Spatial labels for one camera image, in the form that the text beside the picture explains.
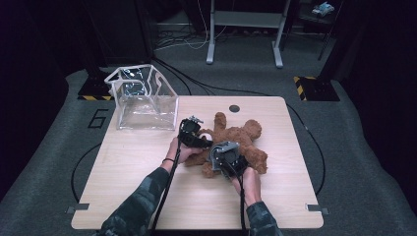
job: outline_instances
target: plush fur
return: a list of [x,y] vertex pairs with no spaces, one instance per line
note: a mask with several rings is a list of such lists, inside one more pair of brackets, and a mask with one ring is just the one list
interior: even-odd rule
[[[243,127],[226,128],[226,116],[217,112],[214,117],[214,129],[201,129],[200,134],[210,134],[213,143],[219,144],[225,141],[239,143],[239,153],[244,155],[249,166],[256,169],[260,174],[267,173],[268,155],[256,148],[253,141],[261,136],[262,127],[256,120],[248,120]],[[219,171],[212,171],[211,163],[208,162],[209,148],[199,154],[191,155],[186,161],[186,166],[202,165],[203,175],[211,178]]]

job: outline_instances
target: clear plastic box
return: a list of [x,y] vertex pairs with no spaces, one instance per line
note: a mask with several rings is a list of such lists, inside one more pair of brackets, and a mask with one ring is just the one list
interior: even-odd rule
[[104,81],[116,101],[117,129],[175,130],[178,95],[153,65],[119,67]]

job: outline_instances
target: black cable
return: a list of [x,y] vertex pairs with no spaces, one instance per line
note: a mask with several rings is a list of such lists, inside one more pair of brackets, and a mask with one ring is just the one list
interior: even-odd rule
[[172,72],[172,70],[170,69],[170,68],[167,68],[166,66],[164,66],[162,63],[160,63],[159,61],[157,61],[157,60],[154,60],[155,62],[157,62],[157,63],[159,63],[159,65],[161,65],[161,66],[163,66],[166,70],[168,70],[169,72],[171,72],[176,78],[178,78],[183,84],[184,84],[184,86],[187,88],[187,91],[188,91],[188,94],[189,95],[192,95],[191,94],[191,90],[190,90],[190,87],[188,87],[188,85],[187,85],[187,83],[185,83],[185,81],[183,80],[183,79],[181,79],[177,74],[175,74],[175,73],[173,73]]
[[237,181],[240,185],[240,224],[242,225],[242,235],[246,236],[246,223],[245,223],[245,189],[243,188],[243,173],[242,176],[239,176],[236,170],[231,166],[231,164],[226,161],[227,165],[231,170],[233,170],[233,174],[236,176]]
[[101,143],[99,143],[98,145],[96,145],[96,146],[90,148],[88,151],[86,151],[83,154],[83,156],[79,159],[79,161],[77,161],[77,164],[74,166],[73,173],[71,174],[71,189],[73,191],[73,195],[74,195],[74,198],[76,199],[77,204],[80,202],[80,198],[77,196],[76,188],[74,187],[74,176],[75,176],[76,170],[77,170],[78,165],[80,164],[80,162],[84,159],[84,157],[86,157],[92,150],[99,147],[100,145],[101,145]]
[[[157,62],[159,65],[161,65],[161,66],[163,66],[164,68],[166,68],[169,72],[171,72],[172,74],[174,74],[178,79],[180,79],[180,81],[182,81],[183,83],[184,83],[184,85],[187,87],[187,89],[189,90],[189,93],[190,93],[190,95],[191,95],[191,91],[190,91],[190,89],[189,89],[189,87],[187,86],[187,84],[174,72],[174,71],[176,71],[176,72],[178,72],[178,70],[176,69],[176,68],[174,68],[174,67],[172,67],[172,66],[170,66],[169,64],[167,64],[166,62],[164,62],[164,61],[162,61],[162,60],[160,60],[160,59],[158,59],[158,58],[156,58],[155,56],[153,56],[152,57],[152,60],[153,61],[155,61],[155,62]],[[199,84],[196,84],[196,85],[198,85],[199,87],[201,87],[203,90],[205,90],[206,91],[206,93],[207,93],[207,95],[209,95],[209,93],[211,92],[212,94],[214,94],[214,92],[212,92],[211,90],[209,90],[209,89],[207,89],[207,88],[204,88],[202,85],[199,85]]]
[[301,119],[300,115],[297,113],[297,111],[295,111],[295,109],[290,106],[288,103],[286,103],[286,105],[295,113],[295,115],[298,117],[298,119],[300,120],[301,124],[304,126],[304,129],[306,129],[307,133],[310,135],[310,137],[312,138],[313,142],[316,144],[317,149],[320,152],[320,156],[322,157],[322,165],[323,165],[323,176],[322,176],[322,182],[319,186],[319,189],[315,192],[316,196],[320,193],[320,191],[323,188],[323,185],[325,184],[325,179],[326,179],[326,162],[325,162],[325,157],[323,155],[322,149],[320,148],[319,144],[317,143],[316,139],[314,138],[313,134],[310,132],[309,128],[307,128],[307,126],[304,124],[303,120]]
[[[193,78],[191,78],[191,77],[189,77],[188,75],[186,75],[185,73],[183,73],[183,72],[181,72],[181,71],[179,71],[178,69],[176,69],[175,67],[172,67],[172,66],[170,66],[170,65],[168,65],[168,64],[166,64],[168,67],[170,67],[172,70],[174,70],[174,71],[176,71],[176,72],[178,72],[178,73],[180,73],[181,75],[183,75],[185,78],[187,78],[188,80],[190,80],[191,82],[193,82],[193,83],[195,83],[195,84],[198,84],[198,85],[200,85],[200,86],[202,86],[202,87],[204,87],[204,86],[206,86],[206,87],[209,87],[209,88],[211,88],[211,89],[219,89],[219,90],[228,90],[228,91],[239,91],[239,92],[247,92],[247,93],[253,93],[253,94],[260,94],[260,95],[264,95],[264,96],[271,96],[270,94],[266,94],[266,93],[263,93],[263,92],[259,92],[259,91],[252,91],[252,90],[240,90],[240,89],[232,89],[232,88],[219,88],[219,87],[214,87],[214,86],[209,86],[209,85],[206,85],[206,84],[204,84],[204,83],[201,83],[201,82],[198,82],[198,81],[196,81],[195,79],[193,79]],[[319,195],[319,193],[320,193],[320,191],[322,190],[322,188],[323,188],[323,185],[325,184],[325,180],[326,180],[326,172],[327,172],[327,170],[326,170],[326,161],[325,161],[325,157],[324,157],[324,155],[323,155],[323,152],[322,152],[322,149],[320,148],[320,145],[319,145],[319,143],[317,142],[317,140],[314,138],[314,136],[313,136],[313,134],[310,132],[310,130],[308,129],[308,127],[304,124],[304,122],[303,122],[303,120],[301,119],[301,117],[300,117],[300,115],[297,113],[297,111],[292,107],[292,106],[290,106],[288,103],[285,103],[294,113],[295,113],[295,115],[297,116],[297,118],[300,120],[300,122],[301,122],[301,124],[304,126],[304,128],[306,129],[306,131],[307,131],[307,133],[310,135],[310,137],[312,138],[312,140],[313,140],[313,142],[315,143],[315,145],[316,145],[316,147],[317,147],[317,149],[319,150],[319,152],[320,152],[320,156],[321,156],[321,159],[322,159],[322,165],[323,165],[323,176],[322,176],[322,181],[321,181],[321,184],[320,184],[320,186],[319,186],[319,189],[317,190],[317,191],[315,191],[315,195],[316,196],[318,196]]]
[[151,235],[154,235],[156,225],[157,225],[157,222],[159,220],[160,213],[162,211],[163,205],[165,204],[165,200],[166,200],[166,197],[168,196],[169,188],[171,187],[172,179],[174,178],[175,170],[178,166],[178,159],[179,159],[180,152],[181,152],[180,146],[181,146],[181,140],[178,139],[178,147],[177,147],[177,151],[175,153],[174,164],[172,165],[172,169],[171,169],[171,172],[169,174],[168,183],[166,184],[165,191],[163,193],[160,204],[157,208],[155,218],[153,219],[152,229],[150,231]]
[[192,40],[192,39],[195,39],[195,38],[198,37],[194,33],[187,33],[187,34],[181,35],[181,36],[173,36],[174,32],[175,31],[173,31],[173,30],[170,30],[170,31],[167,30],[167,31],[160,32],[160,34],[164,33],[165,36],[161,36],[161,35],[159,36],[160,40],[159,40],[159,42],[156,43],[157,47],[156,47],[155,50],[158,50],[160,48],[163,48],[163,47],[166,47],[166,46],[169,46],[169,45],[174,45],[174,42],[177,42],[177,41],[187,41],[187,40]]

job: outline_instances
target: small round hole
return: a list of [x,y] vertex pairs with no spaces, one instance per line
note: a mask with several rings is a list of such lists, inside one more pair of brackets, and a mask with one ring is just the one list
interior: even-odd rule
[[231,105],[231,106],[229,106],[229,110],[231,112],[236,113],[236,112],[239,112],[240,111],[240,107],[238,105]]

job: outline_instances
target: hand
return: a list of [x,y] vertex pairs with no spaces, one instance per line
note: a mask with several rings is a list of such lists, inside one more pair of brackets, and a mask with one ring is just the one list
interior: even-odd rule
[[[261,198],[261,178],[252,167],[246,168],[243,173],[243,189],[245,190],[245,204],[250,206],[254,203],[260,202]],[[240,195],[240,184],[236,177],[231,179],[233,186],[236,189],[236,192]]]
[[[172,139],[171,144],[169,145],[169,150],[168,150],[168,153],[166,154],[165,158],[169,158],[169,159],[174,160],[175,155],[177,153],[177,148],[178,148],[178,138],[175,137],[175,138]],[[180,149],[181,149],[181,151],[180,151],[180,156],[178,157],[178,164],[183,163],[190,155],[196,154],[196,153],[201,153],[203,151],[202,148],[187,147],[182,143],[180,145]],[[173,161],[165,160],[165,161],[162,162],[160,167],[165,168],[168,172],[170,172],[171,168],[172,168],[172,164],[173,164]]]

